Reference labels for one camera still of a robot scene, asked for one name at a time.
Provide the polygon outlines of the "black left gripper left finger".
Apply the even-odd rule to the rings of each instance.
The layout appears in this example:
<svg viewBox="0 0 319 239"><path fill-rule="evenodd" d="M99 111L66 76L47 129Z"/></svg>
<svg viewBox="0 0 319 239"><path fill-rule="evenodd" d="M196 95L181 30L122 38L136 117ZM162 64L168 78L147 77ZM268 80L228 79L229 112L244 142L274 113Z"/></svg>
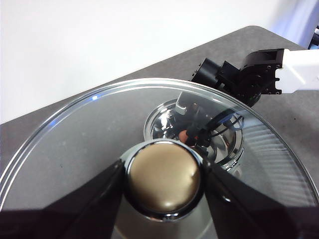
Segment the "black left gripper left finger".
<svg viewBox="0 0 319 239"><path fill-rule="evenodd" d="M41 210L0 214L2 239L109 239L124 185L124 162L117 160L83 186Z"/></svg>

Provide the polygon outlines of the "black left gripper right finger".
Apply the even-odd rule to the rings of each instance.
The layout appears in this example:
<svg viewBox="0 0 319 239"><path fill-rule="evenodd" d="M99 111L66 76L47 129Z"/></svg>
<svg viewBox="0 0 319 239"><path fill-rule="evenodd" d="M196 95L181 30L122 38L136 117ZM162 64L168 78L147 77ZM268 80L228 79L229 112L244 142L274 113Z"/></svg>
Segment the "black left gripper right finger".
<svg viewBox="0 0 319 239"><path fill-rule="evenodd" d="M318 207L288 207L206 162L206 199L220 239L317 239Z"/></svg>

